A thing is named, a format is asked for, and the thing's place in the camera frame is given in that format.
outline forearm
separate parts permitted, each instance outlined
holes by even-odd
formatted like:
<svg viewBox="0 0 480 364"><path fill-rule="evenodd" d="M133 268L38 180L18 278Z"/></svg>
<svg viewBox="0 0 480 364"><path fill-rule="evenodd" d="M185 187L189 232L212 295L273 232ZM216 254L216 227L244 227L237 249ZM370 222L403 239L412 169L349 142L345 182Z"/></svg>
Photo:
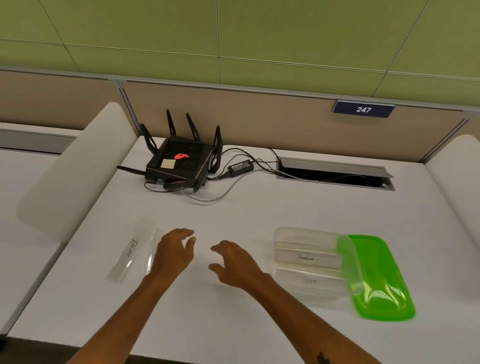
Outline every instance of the forearm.
<svg viewBox="0 0 480 364"><path fill-rule="evenodd" d="M168 277L153 281L146 276L135 292L68 363L124 363L150 314L172 282Z"/></svg>
<svg viewBox="0 0 480 364"><path fill-rule="evenodd" d="M267 311L306 364L379 364L286 292L271 276L265 274L247 292ZM319 360L321 356L329 361Z"/></svg>

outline green plastic lid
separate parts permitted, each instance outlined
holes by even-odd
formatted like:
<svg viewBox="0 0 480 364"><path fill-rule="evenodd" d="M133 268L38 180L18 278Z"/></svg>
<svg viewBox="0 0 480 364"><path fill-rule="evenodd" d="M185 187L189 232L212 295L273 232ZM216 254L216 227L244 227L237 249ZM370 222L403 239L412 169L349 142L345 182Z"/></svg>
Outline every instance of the green plastic lid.
<svg viewBox="0 0 480 364"><path fill-rule="evenodd" d="M355 244L363 276L363 292L353 296L360 315L379 321L413 318L415 306L388 245L376 236L349 237Z"/></svg>

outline desk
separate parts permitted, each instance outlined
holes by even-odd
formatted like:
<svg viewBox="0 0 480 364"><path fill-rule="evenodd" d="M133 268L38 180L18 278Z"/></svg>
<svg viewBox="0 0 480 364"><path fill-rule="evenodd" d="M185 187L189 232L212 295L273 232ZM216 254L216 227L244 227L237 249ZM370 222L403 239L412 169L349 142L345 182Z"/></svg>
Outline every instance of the desk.
<svg viewBox="0 0 480 364"><path fill-rule="evenodd" d="M267 149L245 148L273 160ZM164 295L132 354L198 364L301 363L268 314L207 269L222 239L271 269L279 226L370 234L389 245L417 316L407 322L315 313L384 364L477 363L480 357L480 253L421 164L278 151L281 157L385 166L395 191L277 179L253 173L220 202L203 206L144 189L143 178L117 171L10 332L17 338L82 346L138 286L148 249L122 284L107 274L136 222L150 214L164 231L195 229L195 259ZM235 151L222 158L226 163ZM123 165L144 169L151 154L139 139ZM233 180L208 183L197 197L222 194Z"/></svg>
<svg viewBox="0 0 480 364"><path fill-rule="evenodd" d="M0 150L0 334L7 334L64 248L19 221L18 199L57 156Z"/></svg>

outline green wall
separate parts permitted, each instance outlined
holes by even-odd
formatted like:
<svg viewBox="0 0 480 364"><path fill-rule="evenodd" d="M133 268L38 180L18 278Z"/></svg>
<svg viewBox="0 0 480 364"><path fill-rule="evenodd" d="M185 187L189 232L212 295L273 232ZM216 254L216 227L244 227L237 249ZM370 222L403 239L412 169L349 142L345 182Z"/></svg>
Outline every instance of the green wall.
<svg viewBox="0 0 480 364"><path fill-rule="evenodd" d="M0 0L0 65L480 106L479 0Z"/></svg>

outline clear plastic container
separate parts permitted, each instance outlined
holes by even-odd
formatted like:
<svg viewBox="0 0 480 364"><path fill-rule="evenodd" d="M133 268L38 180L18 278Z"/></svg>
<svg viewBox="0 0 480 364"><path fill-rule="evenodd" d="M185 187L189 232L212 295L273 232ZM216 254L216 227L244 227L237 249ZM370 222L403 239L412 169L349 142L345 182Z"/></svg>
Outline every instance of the clear plastic container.
<svg viewBox="0 0 480 364"><path fill-rule="evenodd" d="M274 256L273 277L288 291L332 297L363 291L357 252L347 235L278 228Z"/></svg>

